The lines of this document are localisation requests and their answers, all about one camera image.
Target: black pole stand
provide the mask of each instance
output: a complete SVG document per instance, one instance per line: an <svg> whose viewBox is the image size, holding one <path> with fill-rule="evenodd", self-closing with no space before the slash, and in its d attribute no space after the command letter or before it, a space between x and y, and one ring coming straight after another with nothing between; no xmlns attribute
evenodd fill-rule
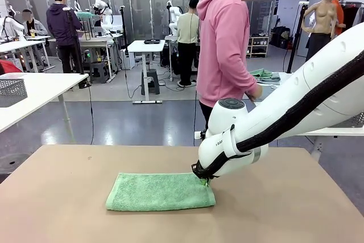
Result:
<svg viewBox="0 0 364 243"><path fill-rule="evenodd" d="M126 30L125 30L125 21L124 21L124 8L125 6L120 6L121 20L123 23L123 36L125 42L125 56L129 57L129 51L127 51L127 40L126 40Z"/></svg>
<svg viewBox="0 0 364 243"><path fill-rule="evenodd" d="M75 61L75 65L78 65L78 68L80 70L80 74L85 74L84 72L84 67L82 66L82 62L81 62L81 48L80 48L80 43L78 42L78 36L77 36L77 31L75 29L75 26L73 25L73 18L72 18L72 14L73 11L70 10L66 10L65 11L67 14L67 18L68 18L68 22L69 22L69 30L71 31L71 35L73 38L73 45L76 49L76 60ZM90 86L90 84L87 83L87 80L84 80L82 82L80 82L78 84L79 88L87 88Z"/></svg>
<svg viewBox="0 0 364 243"><path fill-rule="evenodd" d="M291 57L290 57L289 63L288 63L287 73L291 73L291 70L292 70L292 64L293 64L293 60L295 58L297 44L298 44L298 41L300 39L300 34L301 34L301 24L303 21L303 15L305 14L307 8L308 8L308 5L306 5L306 4L302 5L301 13L300 13L300 20L298 21L297 31L295 34L295 40L293 42L293 47L292 47Z"/></svg>

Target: folded towel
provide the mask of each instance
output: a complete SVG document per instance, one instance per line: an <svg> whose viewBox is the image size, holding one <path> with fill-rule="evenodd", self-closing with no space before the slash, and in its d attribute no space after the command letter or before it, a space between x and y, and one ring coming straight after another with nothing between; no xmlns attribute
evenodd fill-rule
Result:
<svg viewBox="0 0 364 243"><path fill-rule="evenodd" d="M268 84L269 83L277 83L280 81L280 77L278 73L272 73L266 69L257 69L256 71L249 72L253 75L259 83Z"/></svg>
<svg viewBox="0 0 364 243"><path fill-rule="evenodd" d="M193 173L120 173L106 201L106 209L112 211L171 211L214 205L211 187Z"/></svg>
<svg viewBox="0 0 364 243"><path fill-rule="evenodd" d="M264 68L257 69L256 71L249 72L255 78L259 79L270 79L272 77L272 72L265 70Z"/></svg>

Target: pink hoodie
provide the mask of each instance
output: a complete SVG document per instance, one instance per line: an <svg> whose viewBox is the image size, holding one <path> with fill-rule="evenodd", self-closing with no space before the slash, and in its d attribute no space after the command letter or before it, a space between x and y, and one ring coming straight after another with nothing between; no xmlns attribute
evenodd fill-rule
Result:
<svg viewBox="0 0 364 243"><path fill-rule="evenodd" d="M200 101L213 107L223 98L241 100L257 88L246 69L249 11L241 0L200 0L201 51L197 92Z"/></svg>

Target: pole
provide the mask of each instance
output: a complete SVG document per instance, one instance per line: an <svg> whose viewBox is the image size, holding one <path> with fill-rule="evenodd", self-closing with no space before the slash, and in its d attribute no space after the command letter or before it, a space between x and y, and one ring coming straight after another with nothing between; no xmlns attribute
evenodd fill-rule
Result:
<svg viewBox="0 0 364 243"><path fill-rule="evenodd" d="M302 5L301 13L300 13L300 20L298 21L297 31L295 34L295 40L293 42L293 47L292 47L291 57L290 57L289 63L288 63L287 73L291 73L292 64L293 64L293 60L295 58L298 40L299 40L300 34L301 34L301 25L302 25L302 21L303 21L303 15L305 14L307 8L308 8L308 5Z"/></svg>
<svg viewBox="0 0 364 243"><path fill-rule="evenodd" d="M120 13L121 13L121 20L123 22L123 36L124 36L124 42L125 42L125 56L129 57L129 52L127 51L127 40L126 40L126 30L125 30L125 21L124 21L124 6L120 7Z"/></svg>

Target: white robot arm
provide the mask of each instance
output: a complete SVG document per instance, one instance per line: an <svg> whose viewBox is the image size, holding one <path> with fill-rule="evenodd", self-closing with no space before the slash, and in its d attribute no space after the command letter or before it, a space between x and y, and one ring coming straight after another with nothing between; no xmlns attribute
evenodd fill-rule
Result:
<svg viewBox="0 0 364 243"><path fill-rule="evenodd" d="M215 135L203 140L193 172L201 179L219 177L258 161L275 139L332 126L363 111L363 39L364 23L345 31L249 113L236 107L237 100L216 103L209 122Z"/></svg>
<svg viewBox="0 0 364 243"><path fill-rule="evenodd" d="M113 28L113 11L110 5L102 0L95 0L93 9L95 14L102 15L101 27L109 34Z"/></svg>
<svg viewBox="0 0 364 243"><path fill-rule="evenodd" d="M173 7L171 1L167 2L167 7L169 7L169 12L171 13L171 23L169 27L172 31L172 35L177 35L177 24L178 19L182 15L179 7Z"/></svg>
<svg viewBox="0 0 364 243"><path fill-rule="evenodd" d="M0 18L0 28L1 28L0 37L2 39L5 39L6 36L9 36L9 34L6 33L6 27L9 25L14 29L16 34L19 36L20 41L26 40L23 33L24 26L11 17Z"/></svg>

